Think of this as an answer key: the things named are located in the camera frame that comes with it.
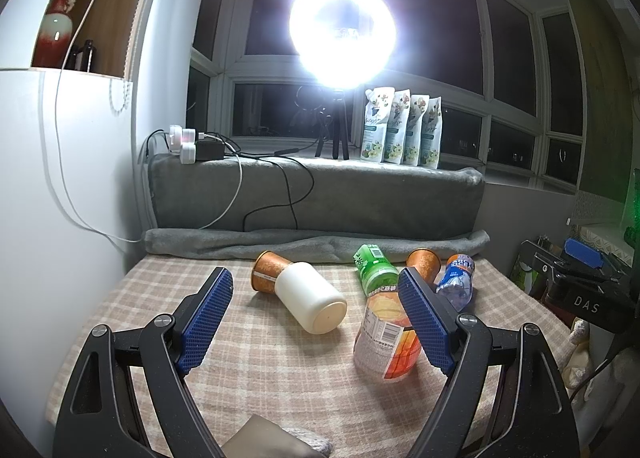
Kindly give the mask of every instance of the white plug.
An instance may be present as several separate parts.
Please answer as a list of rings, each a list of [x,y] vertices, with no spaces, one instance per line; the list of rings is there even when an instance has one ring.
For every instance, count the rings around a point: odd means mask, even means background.
[[[196,145],[188,142],[180,146],[180,163],[195,164],[196,163]]]
[[[170,126],[169,127],[169,151],[172,153],[180,152],[180,146],[182,145],[182,127]]]
[[[196,141],[196,130],[182,130],[182,143],[194,144]]]

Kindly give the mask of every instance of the ring light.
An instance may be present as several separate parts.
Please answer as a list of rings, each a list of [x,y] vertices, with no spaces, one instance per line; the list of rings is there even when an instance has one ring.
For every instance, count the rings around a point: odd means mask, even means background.
[[[396,26],[382,0],[351,0],[371,16],[370,34],[331,29],[318,14],[332,1],[337,0],[295,0],[289,19],[291,38],[302,64],[321,84],[355,88],[385,67],[396,42]]]

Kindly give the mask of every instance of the beige plaid fabric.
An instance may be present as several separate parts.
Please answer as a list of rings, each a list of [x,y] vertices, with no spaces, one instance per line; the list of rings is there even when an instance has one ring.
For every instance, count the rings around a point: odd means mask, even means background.
[[[257,413],[282,427],[304,427],[334,443],[335,458],[404,457],[440,394],[445,377],[424,354],[416,369],[395,384],[373,384],[353,365],[353,341],[365,298],[354,267],[317,264],[318,271],[348,302],[342,324],[321,336],[310,335],[277,297],[256,293],[250,261],[199,261],[147,256],[113,290],[84,326],[62,366],[49,397],[54,422],[71,369],[90,329],[144,326],[156,314],[172,312],[196,292],[216,266],[234,276],[234,297],[202,365],[187,383],[207,425],[224,443]],[[538,324],[558,363],[564,367],[574,346],[569,330],[523,294],[486,260],[476,261],[473,312],[488,326],[519,329]],[[153,448],[170,456],[151,405],[142,371],[132,370],[138,403]],[[498,369],[490,369],[470,434],[477,438],[491,411]]]

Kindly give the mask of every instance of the das logo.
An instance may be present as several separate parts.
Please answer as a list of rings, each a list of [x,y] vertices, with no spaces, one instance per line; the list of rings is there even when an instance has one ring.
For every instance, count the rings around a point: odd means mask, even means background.
[[[591,313],[598,313],[598,308],[600,308],[600,305],[598,303],[590,304],[588,300],[584,301],[579,295],[575,298],[574,306],[580,306],[583,310],[589,311]]]

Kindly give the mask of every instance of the black bottle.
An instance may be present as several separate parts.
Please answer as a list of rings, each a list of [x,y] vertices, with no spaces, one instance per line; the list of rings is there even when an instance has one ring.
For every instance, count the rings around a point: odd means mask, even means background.
[[[73,45],[71,47],[71,52],[69,53],[69,59],[66,60],[65,70],[75,70],[76,69],[76,59],[78,58],[78,52],[80,49]]]
[[[92,72],[95,65],[95,46],[91,39],[84,42],[84,46],[78,51],[76,56],[76,70],[81,72]]]

